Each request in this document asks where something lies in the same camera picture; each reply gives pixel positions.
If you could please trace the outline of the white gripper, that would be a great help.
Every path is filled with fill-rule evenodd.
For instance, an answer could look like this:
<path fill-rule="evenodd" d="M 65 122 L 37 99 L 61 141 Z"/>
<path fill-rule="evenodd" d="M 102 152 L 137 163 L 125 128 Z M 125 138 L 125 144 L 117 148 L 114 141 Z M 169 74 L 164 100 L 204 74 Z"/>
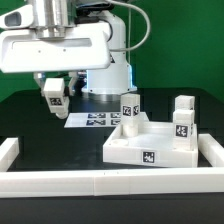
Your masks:
<path fill-rule="evenodd" d="M 33 78 L 42 92 L 46 75 L 42 72 L 70 71 L 65 95 L 75 94 L 78 72 L 110 65 L 108 23 L 81 24 L 66 29 L 59 39 L 38 39 L 30 29 L 9 30 L 0 34 L 0 70 L 3 73 L 35 72 Z"/>

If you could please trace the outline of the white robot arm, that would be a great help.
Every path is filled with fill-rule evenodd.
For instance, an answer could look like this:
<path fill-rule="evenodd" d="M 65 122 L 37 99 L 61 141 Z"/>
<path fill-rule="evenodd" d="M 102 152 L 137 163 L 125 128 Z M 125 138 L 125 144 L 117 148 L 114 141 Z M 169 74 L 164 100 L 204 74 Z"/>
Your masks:
<path fill-rule="evenodd" d="M 82 72 L 86 97 L 115 100 L 133 92 L 125 23 L 95 0 L 25 0 L 0 15 L 0 71 Z"/>

